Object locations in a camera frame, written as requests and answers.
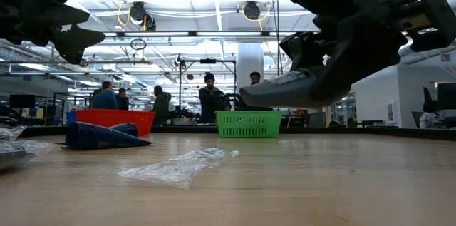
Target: dark jacket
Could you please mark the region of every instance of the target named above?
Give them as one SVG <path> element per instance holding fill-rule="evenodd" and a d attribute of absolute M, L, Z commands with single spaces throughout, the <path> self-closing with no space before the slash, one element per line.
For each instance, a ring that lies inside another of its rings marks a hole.
<path fill-rule="evenodd" d="M 115 94 L 112 91 L 104 90 L 97 94 L 92 101 L 92 108 L 95 109 L 119 109 Z"/>
<path fill-rule="evenodd" d="M 168 107 L 169 101 L 167 95 L 165 93 L 158 94 L 155 97 L 154 108 L 152 109 L 152 111 L 155 112 L 155 122 L 160 122 L 160 124 L 163 124 L 162 121 L 166 121 L 168 115 Z"/>
<path fill-rule="evenodd" d="M 231 108 L 228 98 L 218 88 L 209 90 L 207 87 L 199 90 L 201 101 L 201 123 L 213 123 L 215 111 L 223 111 L 226 107 Z"/>
<path fill-rule="evenodd" d="M 121 98 L 119 95 L 115 96 L 117 104 L 119 105 L 120 110 L 128 110 L 130 105 L 130 100 L 128 98 Z"/>

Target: wall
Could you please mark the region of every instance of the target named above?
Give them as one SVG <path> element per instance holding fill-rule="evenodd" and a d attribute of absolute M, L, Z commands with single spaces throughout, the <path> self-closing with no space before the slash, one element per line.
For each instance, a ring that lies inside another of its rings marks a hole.
<path fill-rule="evenodd" d="M 350 90 L 356 94 L 357 121 L 384 120 L 388 122 L 388 104 L 394 102 L 395 122 L 401 127 L 397 66 L 390 66 L 354 83 Z"/>
<path fill-rule="evenodd" d="M 1 77 L 0 95 L 34 94 L 43 97 L 53 97 L 55 92 L 67 92 L 68 88 L 63 81 L 47 79 L 45 76 L 32 76 L 31 81 L 22 77 Z"/>
<path fill-rule="evenodd" d="M 452 71 L 446 63 L 445 70 Z M 430 90 L 432 99 L 437 100 L 435 82 L 455 82 L 456 76 L 448 73 L 440 66 L 413 65 L 398 67 L 400 92 L 400 113 L 403 128 L 416 128 L 412 111 L 422 111 L 424 103 L 423 87 Z"/>

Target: white pillar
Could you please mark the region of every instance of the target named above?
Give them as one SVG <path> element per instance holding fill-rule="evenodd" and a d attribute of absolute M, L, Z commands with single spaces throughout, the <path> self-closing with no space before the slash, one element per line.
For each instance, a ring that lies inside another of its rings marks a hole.
<path fill-rule="evenodd" d="M 264 57 L 261 43 L 238 43 L 237 44 L 237 93 L 239 89 L 250 85 L 250 73 L 261 74 L 264 80 Z"/>

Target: black hair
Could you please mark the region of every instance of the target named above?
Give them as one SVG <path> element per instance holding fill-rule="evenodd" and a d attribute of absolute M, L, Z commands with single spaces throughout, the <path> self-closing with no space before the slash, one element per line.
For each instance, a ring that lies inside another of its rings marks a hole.
<path fill-rule="evenodd" d="M 439 110 L 437 101 L 425 101 L 423 104 L 423 112 L 435 113 Z"/>
<path fill-rule="evenodd" d="M 258 72 L 251 72 L 250 77 L 252 77 L 252 76 L 258 76 L 258 79 L 261 79 L 261 74 Z"/>
<path fill-rule="evenodd" d="M 204 82 L 207 82 L 208 80 L 213 80 L 213 81 L 215 81 L 214 75 L 211 74 L 211 73 L 206 73 L 206 75 L 204 76 Z"/>
<path fill-rule="evenodd" d="M 155 86 L 154 93 L 161 94 L 163 92 L 162 86 Z"/>
<path fill-rule="evenodd" d="M 103 90 L 109 88 L 112 86 L 112 83 L 110 81 L 104 81 L 101 86 L 103 87 Z"/>
<path fill-rule="evenodd" d="M 101 92 L 100 89 L 94 90 L 93 93 L 92 93 L 92 98 L 95 97 L 95 96 L 96 96 L 97 94 L 99 94 L 100 92 Z"/>

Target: blue object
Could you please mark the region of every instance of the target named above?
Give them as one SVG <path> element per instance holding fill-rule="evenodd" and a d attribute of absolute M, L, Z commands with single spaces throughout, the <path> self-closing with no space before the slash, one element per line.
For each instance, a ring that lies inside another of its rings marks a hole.
<path fill-rule="evenodd" d="M 118 130 L 121 133 L 131 135 L 133 137 L 138 136 L 138 127 L 134 123 L 122 123 L 120 125 L 114 125 L 110 127 L 113 130 Z"/>
<path fill-rule="evenodd" d="M 92 108 L 94 109 L 119 109 L 117 99 L 112 91 L 104 90 L 93 97 Z"/>
<path fill-rule="evenodd" d="M 70 125 L 74 122 L 76 122 L 76 113 L 74 111 L 66 112 L 66 124 Z"/>
<path fill-rule="evenodd" d="M 150 145 L 151 142 L 141 140 L 112 128 L 90 123 L 75 122 L 69 125 L 65 137 L 69 148 L 92 150 L 102 148 L 126 148 Z"/>

